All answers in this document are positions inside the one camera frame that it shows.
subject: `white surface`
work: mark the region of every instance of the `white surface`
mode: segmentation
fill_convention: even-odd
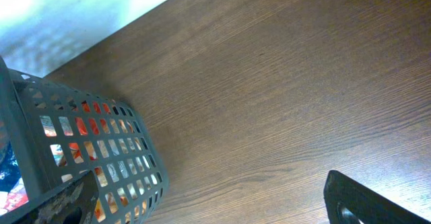
[[[44,77],[165,0],[0,0],[0,55]]]

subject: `plastic basket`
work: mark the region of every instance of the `plastic basket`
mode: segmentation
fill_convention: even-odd
[[[0,130],[32,199],[91,170],[92,223],[142,223],[168,188],[141,117],[121,102],[8,69],[0,57]]]

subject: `wooden surface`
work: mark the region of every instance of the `wooden surface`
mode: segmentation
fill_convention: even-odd
[[[142,114],[171,180],[148,223],[327,223],[331,169],[431,219],[430,8],[169,0],[48,78]]]

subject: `wooden table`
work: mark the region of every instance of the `wooden table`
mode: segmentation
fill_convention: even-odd
[[[148,223],[328,223],[332,169],[431,219],[431,0],[169,0],[48,78],[142,114]]]

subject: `gray basket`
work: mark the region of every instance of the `gray basket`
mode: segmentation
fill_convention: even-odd
[[[168,176],[133,109],[7,69],[1,57],[0,76],[0,120],[30,201],[91,170],[105,216],[95,213],[92,223],[149,217],[167,191]]]

